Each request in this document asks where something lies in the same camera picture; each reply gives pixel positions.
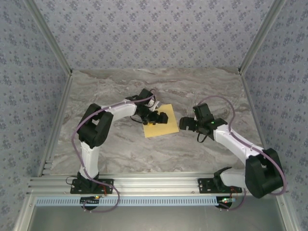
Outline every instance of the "gray marble table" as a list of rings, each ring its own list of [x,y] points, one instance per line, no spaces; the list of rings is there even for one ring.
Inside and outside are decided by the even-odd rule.
[[[51,174],[76,174],[80,163],[70,138],[91,103],[108,105],[143,88],[156,89],[157,99],[171,103],[177,121],[193,116],[192,107],[208,95],[227,97],[234,105],[233,128],[248,140],[261,145],[248,101],[238,74],[218,68],[128,69],[74,71],[60,138],[54,153]],[[221,99],[207,101],[215,117],[229,121],[232,111]],[[242,168],[239,159],[222,145],[206,139],[198,143],[191,131],[145,138],[142,125],[129,118],[116,121],[101,146],[101,173],[119,172],[214,172],[226,166]],[[75,138],[80,149],[78,137]]]

